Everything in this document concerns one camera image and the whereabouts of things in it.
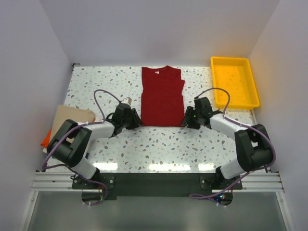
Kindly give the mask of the dark red t shirt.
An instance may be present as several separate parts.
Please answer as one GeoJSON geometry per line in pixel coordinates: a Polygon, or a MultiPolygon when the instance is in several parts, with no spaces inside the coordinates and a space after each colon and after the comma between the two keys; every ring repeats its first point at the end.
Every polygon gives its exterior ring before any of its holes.
{"type": "Polygon", "coordinates": [[[181,127],[184,118],[181,70],[141,68],[141,120],[145,127],[181,127]]]}

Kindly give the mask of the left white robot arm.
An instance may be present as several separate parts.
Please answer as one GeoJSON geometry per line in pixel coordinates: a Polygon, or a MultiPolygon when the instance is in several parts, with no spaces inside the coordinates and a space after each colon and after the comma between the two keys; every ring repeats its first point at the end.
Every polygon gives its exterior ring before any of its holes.
{"type": "Polygon", "coordinates": [[[123,129],[132,130],[142,125],[136,109],[127,103],[119,103],[115,111],[101,121],[77,123],[67,119],[51,139],[43,167],[49,158],[54,157],[82,176],[85,186],[94,189],[100,183],[100,171],[86,158],[90,143],[100,138],[115,137],[123,129]]]}

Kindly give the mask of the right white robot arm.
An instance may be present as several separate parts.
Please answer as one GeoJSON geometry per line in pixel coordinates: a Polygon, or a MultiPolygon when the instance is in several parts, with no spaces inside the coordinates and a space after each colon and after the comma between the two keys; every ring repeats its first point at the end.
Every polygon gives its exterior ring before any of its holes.
{"type": "Polygon", "coordinates": [[[215,170],[213,183],[220,189],[226,189],[231,179],[260,170],[276,160],[274,147],[263,125],[232,120],[222,111],[214,111],[207,97],[194,99],[194,107],[187,107],[182,125],[192,129],[207,127],[235,141],[236,158],[215,170]]]}

